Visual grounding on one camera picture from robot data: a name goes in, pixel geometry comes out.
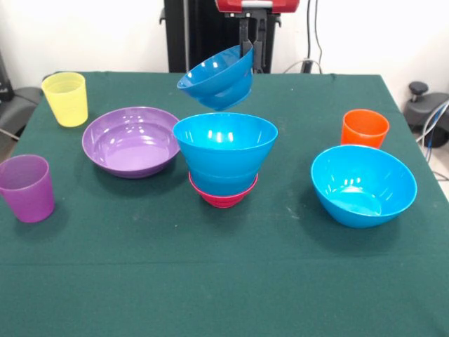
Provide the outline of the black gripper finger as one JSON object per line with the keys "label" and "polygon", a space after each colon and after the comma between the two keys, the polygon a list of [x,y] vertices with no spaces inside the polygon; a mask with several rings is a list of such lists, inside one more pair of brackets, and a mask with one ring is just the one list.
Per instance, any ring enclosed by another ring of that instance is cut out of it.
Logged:
{"label": "black gripper finger", "polygon": [[255,18],[255,40],[253,42],[253,71],[263,73],[265,67],[266,19]]}
{"label": "black gripper finger", "polygon": [[246,55],[247,52],[253,47],[249,39],[249,23],[250,18],[239,19],[239,44],[240,44],[240,57]]}

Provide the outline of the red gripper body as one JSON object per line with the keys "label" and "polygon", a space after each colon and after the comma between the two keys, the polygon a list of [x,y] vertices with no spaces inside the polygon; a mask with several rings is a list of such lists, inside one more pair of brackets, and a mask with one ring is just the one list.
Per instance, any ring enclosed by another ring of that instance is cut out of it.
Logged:
{"label": "red gripper body", "polygon": [[219,12],[226,14],[241,14],[253,9],[267,10],[269,13],[294,13],[299,7],[300,0],[216,0],[215,5]]}

